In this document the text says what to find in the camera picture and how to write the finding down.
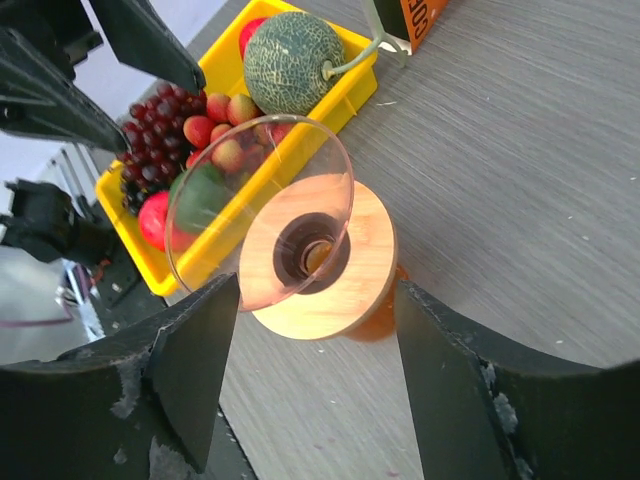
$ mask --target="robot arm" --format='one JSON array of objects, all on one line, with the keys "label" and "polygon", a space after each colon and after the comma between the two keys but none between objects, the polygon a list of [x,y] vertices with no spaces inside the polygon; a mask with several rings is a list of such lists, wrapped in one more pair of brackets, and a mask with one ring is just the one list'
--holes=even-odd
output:
[{"label": "robot arm", "polygon": [[[149,0],[89,0],[121,63],[197,93],[204,73]],[[128,150],[118,125],[74,86],[74,67],[102,45],[81,0],[0,2],[0,128]]]}]

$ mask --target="bunch of grapes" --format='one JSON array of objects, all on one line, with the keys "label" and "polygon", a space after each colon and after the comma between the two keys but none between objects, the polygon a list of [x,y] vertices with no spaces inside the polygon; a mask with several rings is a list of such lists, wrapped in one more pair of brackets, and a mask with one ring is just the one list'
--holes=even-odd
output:
[{"label": "bunch of grapes", "polygon": [[192,95],[181,87],[162,83],[144,103],[131,105],[133,121],[122,131],[131,151],[118,156],[124,163],[121,189],[123,207],[138,215],[145,200],[166,190],[184,168],[191,145],[182,133],[187,118],[206,113],[207,96]]}]

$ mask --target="yellow plastic bin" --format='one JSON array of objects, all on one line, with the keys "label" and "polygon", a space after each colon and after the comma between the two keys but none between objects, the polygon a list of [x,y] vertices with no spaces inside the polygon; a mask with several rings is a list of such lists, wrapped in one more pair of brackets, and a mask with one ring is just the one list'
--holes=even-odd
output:
[{"label": "yellow plastic bin", "polygon": [[[251,20],[260,17],[269,17],[285,11],[300,11],[299,8],[289,5],[279,0],[252,0],[234,19],[229,27],[222,33],[220,38],[211,46],[209,51],[200,59],[200,67],[204,71],[207,78],[207,87],[205,91],[225,92],[228,95],[236,93],[248,94],[244,84],[244,76],[242,70],[242,59],[238,48],[238,39],[242,28]],[[338,33],[347,51],[347,60],[352,60],[361,51],[363,51],[371,40],[362,37],[356,33],[346,30],[337,25],[331,26]],[[376,77],[373,73],[373,64],[377,58],[377,53],[373,53],[364,60],[345,73],[331,91],[318,103],[311,111],[309,118],[317,120],[334,133],[338,133],[356,112],[364,105],[364,103],[373,95],[378,87]],[[287,135],[287,143],[294,147],[300,138],[296,136],[296,129]],[[122,207],[123,193],[120,191],[120,169],[116,168],[119,161],[115,160],[111,169],[106,171],[96,184],[96,196],[98,201],[105,210],[109,220],[118,232],[125,247],[129,251],[138,270],[149,286],[149,289],[156,295],[167,296],[174,293],[180,286],[174,278],[167,258],[164,252],[161,252],[149,245],[138,227],[137,219],[129,215]],[[273,172],[273,174],[294,177],[300,169],[300,165],[292,165],[291,171],[283,172],[282,168],[276,172],[269,169],[265,162],[263,167],[267,167],[262,172]],[[249,181],[243,189],[238,192],[230,205],[225,208],[233,207],[237,210],[239,200],[250,201],[259,192],[255,191],[258,179]],[[185,252],[184,261],[197,262],[198,254],[204,251],[210,251],[203,248],[203,242],[213,241],[214,238],[199,238],[198,241]],[[238,239],[234,239],[231,243],[236,243]]]}]

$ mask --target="orange and black carton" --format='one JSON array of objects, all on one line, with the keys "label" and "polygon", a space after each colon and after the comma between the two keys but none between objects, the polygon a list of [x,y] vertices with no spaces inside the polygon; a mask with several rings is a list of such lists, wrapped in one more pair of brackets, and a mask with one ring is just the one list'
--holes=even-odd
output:
[{"label": "orange and black carton", "polygon": [[431,30],[449,0],[374,0],[382,26],[410,54]]}]

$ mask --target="gray table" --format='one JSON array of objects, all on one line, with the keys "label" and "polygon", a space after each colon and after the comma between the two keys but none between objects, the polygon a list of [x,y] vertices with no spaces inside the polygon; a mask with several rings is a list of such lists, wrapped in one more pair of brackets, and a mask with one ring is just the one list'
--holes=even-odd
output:
[{"label": "gray table", "polygon": [[[294,3],[367,34],[358,2]],[[452,0],[406,69],[381,54],[340,133],[413,280],[600,366],[640,344],[638,25],[633,0]],[[395,338],[294,342],[243,315],[221,405],[261,480],[422,478]]]}]

